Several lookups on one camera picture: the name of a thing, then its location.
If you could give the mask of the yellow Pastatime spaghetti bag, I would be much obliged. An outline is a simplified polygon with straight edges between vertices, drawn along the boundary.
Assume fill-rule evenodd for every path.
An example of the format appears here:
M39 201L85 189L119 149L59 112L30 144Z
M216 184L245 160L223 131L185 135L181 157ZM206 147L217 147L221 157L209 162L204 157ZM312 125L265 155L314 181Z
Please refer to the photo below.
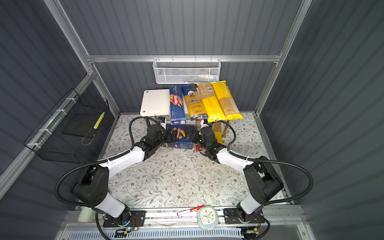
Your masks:
M222 138L222 123L221 122L215 122L212 123L212 129L215 134L215 138L219 144L223 143L223 138Z

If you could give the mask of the blue rigatoni pasta box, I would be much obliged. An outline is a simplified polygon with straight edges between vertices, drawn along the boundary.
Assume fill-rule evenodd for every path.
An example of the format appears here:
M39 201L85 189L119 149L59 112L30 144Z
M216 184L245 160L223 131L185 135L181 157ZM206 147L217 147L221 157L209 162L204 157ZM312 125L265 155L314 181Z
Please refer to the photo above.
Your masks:
M195 127L192 125L166 125L167 133L171 134L171 137L176 137L176 141L172 143L164 143L163 147L174 149L187 149L191 150L194 144L191 140L187 139L187 135L190 130Z

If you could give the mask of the blue yellow spaghetti bag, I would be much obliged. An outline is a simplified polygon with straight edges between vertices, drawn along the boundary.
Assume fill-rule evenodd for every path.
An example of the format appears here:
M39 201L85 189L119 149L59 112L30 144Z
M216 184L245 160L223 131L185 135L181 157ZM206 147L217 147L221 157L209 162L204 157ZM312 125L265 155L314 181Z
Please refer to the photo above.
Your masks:
M193 120L208 120L208 114L202 103L202 99L198 93L197 87L194 84L182 86L182 91L185 99L185 104L189 111L190 119Z

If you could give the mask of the blue spaghetti box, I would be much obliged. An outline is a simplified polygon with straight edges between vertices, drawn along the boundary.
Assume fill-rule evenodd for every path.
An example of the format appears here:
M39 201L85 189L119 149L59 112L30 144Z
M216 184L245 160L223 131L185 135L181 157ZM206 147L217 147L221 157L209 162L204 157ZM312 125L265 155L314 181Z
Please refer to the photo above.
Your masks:
M170 122L172 125L186 123L183 91L181 85L170 85Z

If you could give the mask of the red spaghetti bag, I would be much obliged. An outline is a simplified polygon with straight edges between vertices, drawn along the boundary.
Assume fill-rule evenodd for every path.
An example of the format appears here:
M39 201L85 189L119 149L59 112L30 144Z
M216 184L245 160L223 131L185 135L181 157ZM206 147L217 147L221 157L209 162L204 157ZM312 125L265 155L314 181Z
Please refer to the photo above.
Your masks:
M200 132L201 130L201 122L202 120L196 120L196 123L195 123L195 129Z

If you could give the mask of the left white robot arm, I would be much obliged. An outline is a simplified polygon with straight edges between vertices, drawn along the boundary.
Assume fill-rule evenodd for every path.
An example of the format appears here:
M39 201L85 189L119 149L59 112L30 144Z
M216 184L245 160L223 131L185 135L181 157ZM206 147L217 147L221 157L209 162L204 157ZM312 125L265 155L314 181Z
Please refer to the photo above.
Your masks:
M147 134L135 143L132 125L136 120L153 121L147 128ZM125 227L133 222L130 208L109 193L109 180L128 167L140 163L151 157L157 149L166 143L177 140L177 130L168 132L166 125L150 117L136 117L129 124L129 135L132 146L120 154L87 163L64 174L56 183L55 197L62 203L72 206L89 207L96 213L104 213L116 219L119 226ZM70 189L80 202L66 200L60 194L62 182L70 174L80 171Z

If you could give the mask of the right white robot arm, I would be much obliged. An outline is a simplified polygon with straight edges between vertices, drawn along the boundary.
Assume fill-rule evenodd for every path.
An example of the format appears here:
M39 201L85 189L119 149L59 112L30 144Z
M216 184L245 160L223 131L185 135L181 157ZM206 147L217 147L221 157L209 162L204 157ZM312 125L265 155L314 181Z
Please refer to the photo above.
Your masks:
M257 214L267 205L297 200L311 191L314 180L306 169L287 162L271 161L264 156L253 158L233 151L231 145L237 138L234 128L226 121L218 121L218 123L227 125L234 134L233 140L228 145L223 145L218 142L213 128L209 124L206 124L205 121L203 121L203 125L199 131L195 129L188 130L186 137L192 143L203 148L205 150L203 155L210 160L227 165L244 174L248 184L249 194L237 205L237 216L240 221L248 222L254 214ZM276 172L274 165L286 165L303 172L309 179L307 188L296 196L273 201L272 198L284 188L284 183Z

